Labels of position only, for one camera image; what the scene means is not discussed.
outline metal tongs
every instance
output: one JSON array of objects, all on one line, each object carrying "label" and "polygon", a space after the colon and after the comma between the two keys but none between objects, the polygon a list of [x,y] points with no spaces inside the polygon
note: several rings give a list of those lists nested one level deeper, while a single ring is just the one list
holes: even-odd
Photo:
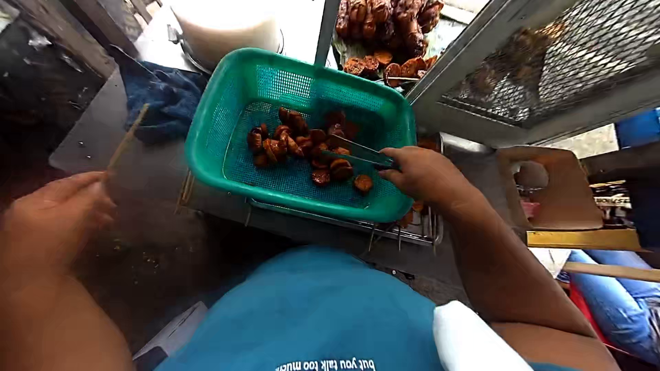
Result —
[{"label": "metal tongs", "polygon": [[322,151],[323,154],[335,158],[343,158],[349,161],[357,161],[369,164],[376,170],[399,170],[399,165],[394,161],[394,158],[386,154],[375,151],[369,147],[359,145],[358,143],[349,141],[335,134],[330,135],[328,138],[334,147],[342,147],[348,149],[351,154],[339,154],[331,151]]}]

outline blue cloth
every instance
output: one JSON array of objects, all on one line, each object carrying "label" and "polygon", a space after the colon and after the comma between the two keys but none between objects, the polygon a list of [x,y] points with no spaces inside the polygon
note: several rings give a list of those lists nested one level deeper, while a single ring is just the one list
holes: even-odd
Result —
[{"label": "blue cloth", "polygon": [[145,103],[149,110],[135,136],[148,144],[185,139],[202,92],[208,83],[201,74],[136,61],[121,50],[112,54],[126,90],[128,130]]},{"label": "blue cloth", "polygon": [[434,308],[395,277],[350,255],[319,247],[290,250],[223,296],[192,340],[158,370],[308,370],[311,362],[319,371],[328,364],[332,370],[348,364],[441,371]]},{"label": "blue cloth", "polygon": [[[650,268],[636,253],[623,251],[574,250],[568,261]],[[582,293],[594,321],[612,344],[646,362],[660,364],[647,303],[647,299],[660,298],[659,284],[583,273],[570,276],[571,284]]]}]

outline blue towel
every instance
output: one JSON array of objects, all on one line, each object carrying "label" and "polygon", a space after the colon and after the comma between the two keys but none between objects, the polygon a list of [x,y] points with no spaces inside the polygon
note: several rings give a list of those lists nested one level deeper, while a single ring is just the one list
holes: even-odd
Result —
[{"label": "blue towel", "polygon": [[119,48],[112,57],[119,65],[126,89],[129,114],[124,128],[130,129],[142,106],[149,103],[135,136],[148,144],[185,139],[207,78],[195,72],[136,61]]}]

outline bamboo skewer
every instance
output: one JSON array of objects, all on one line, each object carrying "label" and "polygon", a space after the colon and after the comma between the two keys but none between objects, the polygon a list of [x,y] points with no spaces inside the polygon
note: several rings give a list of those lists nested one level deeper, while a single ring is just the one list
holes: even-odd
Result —
[{"label": "bamboo skewer", "polygon": [[112,157],[110,157],[110,162],[108,163],[108,168],[106,169],[106,171],[114,170],[115,165],[117,164],[117,161],[119,160],[119,157],[124,152],[126,147],[128,147],[128,144],[131,142],[131,140],[135,136],[135,130],[137,130],[137,127],[140,126],[140,123],[145,118],[145,114],[147,113],[148,109],[149,109],[149,103],[145,103],[145,105],[142,106],[142,109],[140,110],[140,114],[137,115],[137,118],[133,122],[133,125],[131,125],[131,128],[129,129],[129,131],[124,135],[124,138],[121,140],[121,142],[117,146],[117,149],[115,150],[115,153],[113,153]]},{"label": "bamboo skewer", "polygon": [[419,81],[420,79],[417,77],[388,77],[388,80],[404,80],[404,81]]}]

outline green plastic basket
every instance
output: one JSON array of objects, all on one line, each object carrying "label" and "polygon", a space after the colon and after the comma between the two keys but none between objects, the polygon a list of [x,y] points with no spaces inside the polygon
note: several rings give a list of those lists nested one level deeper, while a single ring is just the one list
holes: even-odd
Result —
[{"label": "green plastic basket", "polygon": [[195,177],[210,186],[266,203],[340,219],[389,222],[401,218],[412,199],[381,179],[371,166],[353,164],[374,188],[363,196],[351,181],[312,183],[311,166],[289,158],[266,169],[253,165],[248,131],[280,124],[279,107],[297,110],[310,129],[327,112],[344,110],[360,131],[357,143],[376,150],[416,142],[413,111],[393,89],[341,71],[308,65],[261,49],[240,49],[218,64],[197,107],[185,143]]}]

